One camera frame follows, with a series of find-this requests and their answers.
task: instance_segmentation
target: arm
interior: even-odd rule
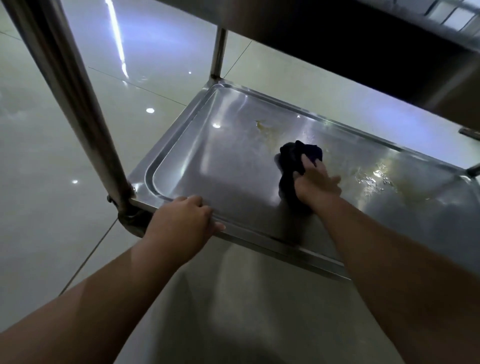
[[[170,277],[222,230],[198,196],[154,214],[145,236],[0,334],[2,363],[112,363]]]
[[[480,283],[340,198],[338,177],[302,156],[299,199],[328,230],[360,295],[406,363],[480,361]]]

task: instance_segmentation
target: forearm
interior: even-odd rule
[[[2,362],[112,363],[178,266],[142,240],[0,336]]]
[[[319,194],[312,207],[360,295],[405,360],[478,357],[476,277],[338,196]]]

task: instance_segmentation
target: tray rim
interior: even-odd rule
[[[177,119],[172,123],[167,132],[155,143],[152,149],[146,154],[146,156],[140,161],[128,177],[128,180],[133,186],[134,195],[130,198],[131,203],[146,211],[154,212],[157,208],[164,203],[171,201],[170,198],[165,197],[155,191],[151,180],[153,173],[159,166],[161,161],[165,158],[168,152],[173,148],[176,141],[181,137],[186,128],[190,125],[194,119],[197,111],[208,101],[210,96],[219,87],[229,87],[237,89],[243,93],[254,95],[256,98],[262,99],[266,102],[273,103],[277,106],[290,109],[297,112],[300,115],[307,116],[319,122],[331,123],[335,127],[368,139],[374,143],[382,144],[390,149],[398,152],[407,153],[413,158],[421,159],[425,162],[436,165],[438,168],[449,170],[455,174],[458,174],[470,182],[475,190],[478,201],[480,202],[480,185],[475,178],[471,178],[466,174],[464,168],[452,165],[450,163],[443,162],[436,158],[430,157],[423,153],[419,153],[409,148],[405,148],[396,143],[392,143],[388,140],[379,138],[375,135],[363,132],[359,129],[344,125],[338,121],[325,118],[319,114],[310,112],[306,109],[299,108],[295,105],[291,105],[287,102],[278,100],[274,97],[262,94],[254,91],[248,87],[237,85],[231,81],[225,79],[209,79],[207,83],[202,87],[199,93],[193,98],[188,106],[180,113]],[[274,256],[280,260],[287,261],[302,268],[321,273],[329,277],[341,277],[347,278],[348,275],[342,262],[328,258],[321,254],[306,250],[301,247],[295,247],[287,245],[281,241],[276,240],[270,236],[257,233],[255,231],[246,229],[239,224],[226,221],[222,217],[216,216],[215,218],[221,220],[226,225],[226,232],[218,234],[218,237],[237,243],[248,248],[260,251],[262,253]]]

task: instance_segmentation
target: black cloth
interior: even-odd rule
[[[301,155],[305,154],[309,160],[315,164],[315,160],[322,160],[323,153],[321,148],[312,144],[304,144],[300,140],[294,143],[286,143],[280,148],[280,154],[277,155],[277,164],[282,171],[282,178],[278,185],[280,197],[284,198],[288,205],[297,211],[311,212],[311,210],[300,202],[295,194],[293,184],[293,172],[297,171],[301,175],[305,173],[305,168],[301,162]]]

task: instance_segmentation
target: stainless steel cart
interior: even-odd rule
[[[332,173],[343,178],[346,200],[480,274],[480,164],[467,170],[449,165],[220,77],[230,29],[475,128],[476,40],[381,1],[165,0],[218,25],[212,68],[205,86],[127,178],[60,1],[3,2],[132,233],[141,236],[164,203],[200,194],[227,227],[220,237],[348,277],[319,219],[293,215],[278,195],[275,154],[299,139],[321,146]],[[306,47],[326,34],[340,9],[349,47],[339,47],[335,37],[322,38],[317,49]],[[380,40],[379,27],[390,32],[388,41]],[[350,62],[359,51],[362,59]],[[416,63],[406,56],[412,52]]]

